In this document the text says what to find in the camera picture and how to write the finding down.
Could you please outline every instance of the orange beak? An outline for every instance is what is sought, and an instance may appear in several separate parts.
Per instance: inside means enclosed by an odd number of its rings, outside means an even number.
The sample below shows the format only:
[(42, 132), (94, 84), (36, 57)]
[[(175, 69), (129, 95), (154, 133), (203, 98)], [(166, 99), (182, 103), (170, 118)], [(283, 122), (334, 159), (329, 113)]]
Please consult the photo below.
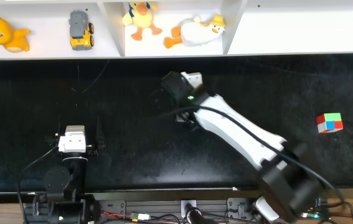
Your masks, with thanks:
[(141, 15), (146, 15), (147, 14), (147, 6), (144, 2), (139, 3), (137, 8), (136, 8)]

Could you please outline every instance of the yellow and gray toy truck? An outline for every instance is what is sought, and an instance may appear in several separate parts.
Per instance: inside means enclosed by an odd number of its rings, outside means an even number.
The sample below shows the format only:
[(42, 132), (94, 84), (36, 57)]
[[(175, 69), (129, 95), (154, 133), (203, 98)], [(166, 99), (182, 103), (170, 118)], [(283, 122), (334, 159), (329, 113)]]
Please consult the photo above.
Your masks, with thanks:
[(70, 39), (73, 50), (90, 50), (95, 45), (92, 34), (95, 31), (93, 24), (88, 20), (88, 14), (82, 11), (71, 12)]

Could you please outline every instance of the toy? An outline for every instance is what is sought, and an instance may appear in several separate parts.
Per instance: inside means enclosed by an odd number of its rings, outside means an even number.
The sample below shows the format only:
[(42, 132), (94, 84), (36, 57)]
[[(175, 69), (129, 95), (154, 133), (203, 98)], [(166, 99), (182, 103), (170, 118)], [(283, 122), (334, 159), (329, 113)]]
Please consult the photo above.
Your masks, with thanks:
[(122, 23), (125, 26), (131, 24), (135, 25), (138, 28), (138, 31), (132, 34), (134, 40), (142, 40), (143, 29), (150, 28), (153, 35), (158, 35), (162, 32), (162, 29), (157, 28), (154, 24), (153, 12), (158, 11), (159, 6), (156, 2), (130, 2), (129, 11), (122, 18)]
[(226, 24), (221, 15), (215, 15), (209, 24), (201, 22), (200, 17), (196, 16), (194, 20), (185, 20), (181, 26), (172, 28), (173, 39), (166, 37), (164, 45), (170, 49), (173, 45), (181, 43), (188, 47), (208, 44), (218, 39), (225, 32), (225, 27)]
[(319, 133), (332, 133), (344, 129), (340, 113), (325, 113), (317, 118)]
[(0, 18), (0, 45), (12, 53), (29, 51), (26, 35), (29, 29), (14, 29), (7, 21)]
[(95, 45), (92, 34), (95, 28), (88, 20), (88, 14), (82, 11), (73, 11), (70, 14), (70, 40), (73, 50), (90, 50)]

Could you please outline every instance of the yellow wheel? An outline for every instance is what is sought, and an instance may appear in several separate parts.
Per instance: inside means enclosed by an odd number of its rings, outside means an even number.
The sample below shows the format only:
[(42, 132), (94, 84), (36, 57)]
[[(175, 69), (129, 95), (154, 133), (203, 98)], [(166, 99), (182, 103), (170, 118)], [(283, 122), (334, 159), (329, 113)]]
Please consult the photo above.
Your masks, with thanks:
[(88, 27), (89, 27), (89, 33), (90, 33), (90, 34), (93, 34), (93, 33), (95, 32), (95, 27), (93, 26), (93, 24), (91, 24), (91, 23), (89, 22)]
[(95, 39), (90, 36), (90, 46), (93, 47), (95, 45)]

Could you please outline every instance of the yellow hat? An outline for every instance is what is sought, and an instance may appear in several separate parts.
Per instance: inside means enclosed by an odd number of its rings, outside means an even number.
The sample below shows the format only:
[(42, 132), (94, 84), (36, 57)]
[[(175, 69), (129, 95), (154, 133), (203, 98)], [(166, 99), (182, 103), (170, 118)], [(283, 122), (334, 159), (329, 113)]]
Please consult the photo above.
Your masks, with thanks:
[(215, 26), (226, 26), (224, 22), (224, 18), (221, 15), (216, 14), (212, 21), (209, 22), (209, 24), (215, 25)]

